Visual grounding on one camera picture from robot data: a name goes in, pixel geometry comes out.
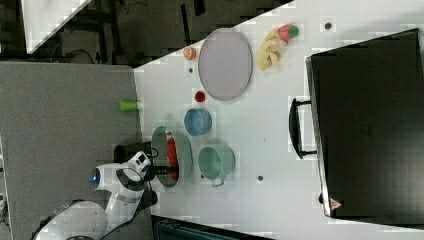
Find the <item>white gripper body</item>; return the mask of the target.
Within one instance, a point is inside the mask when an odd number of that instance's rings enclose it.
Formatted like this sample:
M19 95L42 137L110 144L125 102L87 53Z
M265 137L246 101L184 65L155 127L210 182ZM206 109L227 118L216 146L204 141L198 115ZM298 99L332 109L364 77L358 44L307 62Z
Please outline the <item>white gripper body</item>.
M129 177L133 181L152 181L154 175L152 173L153 165L150 159L143 151L137 152L129 161L128 161Z

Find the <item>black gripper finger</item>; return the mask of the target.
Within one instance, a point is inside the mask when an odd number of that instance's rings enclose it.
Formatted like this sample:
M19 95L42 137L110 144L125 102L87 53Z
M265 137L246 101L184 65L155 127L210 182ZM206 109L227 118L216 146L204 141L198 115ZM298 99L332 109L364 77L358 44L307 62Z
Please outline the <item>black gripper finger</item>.
M179 168L172 166L154 166L151 170L151 173L153 175L171 175L174 173L178 174Z

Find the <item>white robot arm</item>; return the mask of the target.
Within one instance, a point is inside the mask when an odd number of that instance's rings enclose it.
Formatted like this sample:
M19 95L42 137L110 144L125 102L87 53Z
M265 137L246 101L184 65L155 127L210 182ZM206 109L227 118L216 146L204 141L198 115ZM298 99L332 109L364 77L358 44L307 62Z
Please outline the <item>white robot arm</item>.
M149 181L178 171L175 166L154 166L143 151L123 163L97 166L90 180L95 191L109 194L105 206L73 200L49 216L31 240L103 240L135 218Z

